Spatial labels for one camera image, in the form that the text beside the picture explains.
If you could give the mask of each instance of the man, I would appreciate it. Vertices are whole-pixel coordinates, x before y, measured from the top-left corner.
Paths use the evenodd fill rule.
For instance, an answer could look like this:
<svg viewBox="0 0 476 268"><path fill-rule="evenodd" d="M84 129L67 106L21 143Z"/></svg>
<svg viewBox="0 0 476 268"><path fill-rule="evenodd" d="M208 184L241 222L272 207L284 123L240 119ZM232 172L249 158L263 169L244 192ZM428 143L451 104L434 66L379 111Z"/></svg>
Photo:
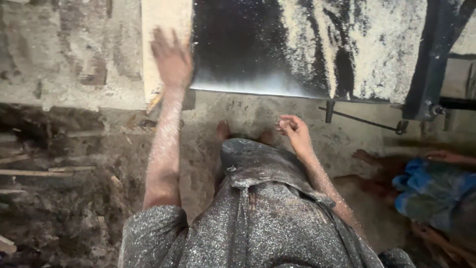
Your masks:
<svg viewBox="0 0 476 268"><path fill-rule="evenodd" d="M227 139L228 125L219 124L225 178L210 207L187 225L180 207L179 136L191 56L175 34L172 46L159 29L154 36L165 84L162 111L144 211L124 226L119 267L383 267L314 154L306 124L293 115L281 116L277 130L290 138L296 155ZM384 257L389 267L414 267L401 250Z"/></svg>

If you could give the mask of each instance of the wooden board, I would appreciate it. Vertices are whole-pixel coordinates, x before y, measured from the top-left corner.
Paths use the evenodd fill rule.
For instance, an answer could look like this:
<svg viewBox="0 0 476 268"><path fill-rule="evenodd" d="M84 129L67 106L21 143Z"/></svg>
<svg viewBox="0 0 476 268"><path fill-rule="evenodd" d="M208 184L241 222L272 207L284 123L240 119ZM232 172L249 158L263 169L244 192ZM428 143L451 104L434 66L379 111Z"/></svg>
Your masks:
<svg viewBox="0 0 476 268"><path fill-rule="evenodd" d="M152 31L160 26L171 40L175 29L182 44L189 44L192 30L193 0L142 0L142 54L144 95L147 113L160 101L163 83L150 51Z"/></svg>

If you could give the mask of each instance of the sawdust-covered cloth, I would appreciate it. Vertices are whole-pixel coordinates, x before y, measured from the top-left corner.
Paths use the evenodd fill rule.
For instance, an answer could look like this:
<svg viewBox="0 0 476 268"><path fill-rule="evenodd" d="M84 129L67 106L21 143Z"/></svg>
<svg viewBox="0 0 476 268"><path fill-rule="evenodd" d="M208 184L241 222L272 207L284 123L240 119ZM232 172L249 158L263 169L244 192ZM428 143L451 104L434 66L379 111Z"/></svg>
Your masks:
<svg viewBox="0 0 476 268"><path fill-rule="evenodd" d="M220 157L226 178L210 207L191 226L177 206L131 217L119 268L415 267L399 249L377 256L292 153L231 139Z"/></svg>

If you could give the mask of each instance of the blue garment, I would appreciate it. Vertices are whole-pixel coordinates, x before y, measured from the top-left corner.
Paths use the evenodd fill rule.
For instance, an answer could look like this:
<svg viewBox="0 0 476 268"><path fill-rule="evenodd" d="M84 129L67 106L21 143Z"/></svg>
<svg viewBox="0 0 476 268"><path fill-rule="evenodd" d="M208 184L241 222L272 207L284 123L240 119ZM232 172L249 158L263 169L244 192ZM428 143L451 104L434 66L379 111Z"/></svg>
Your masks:
<svg viewBox="0 0 476 268"><path fill-rule="evenodd" d="M453 209L466 193L476 189L476 174L452 164L415 158L408 162L405 174L392 182L402 192L395 199L401 214L449 231Z"/></svg>

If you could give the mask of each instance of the hand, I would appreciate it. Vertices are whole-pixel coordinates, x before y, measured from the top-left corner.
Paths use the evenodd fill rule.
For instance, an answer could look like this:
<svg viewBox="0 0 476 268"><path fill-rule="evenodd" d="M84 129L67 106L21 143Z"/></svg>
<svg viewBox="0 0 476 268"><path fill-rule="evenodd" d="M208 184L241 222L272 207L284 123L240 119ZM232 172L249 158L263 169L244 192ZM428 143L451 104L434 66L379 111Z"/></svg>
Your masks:
<svg viewBox="0 0 476 268"><path fill-rule="evenodd" d="M295 115L282 115L276 125L276 130L283 136L288 136L291 145L299 159L316 156L311 144L309 130L304 121Z"/></svg>
<svg viewBox="0 0 476 268"><path fill-rule="evenodd" d="M167 89L183 88L190 83L192 74L192 59L190 49L181 46L177 34L172 30L173 45L167 42L162 30L154 30L154 40L150 42L152 55L159 69L160 77Z"/></svg>
<svg viewBox="0 0 476 268"><path fill-rule="evenodd" d="M426 154L429 160L443 161L447 163L461 163L465 157L446 150L432 151Z"/></svg>

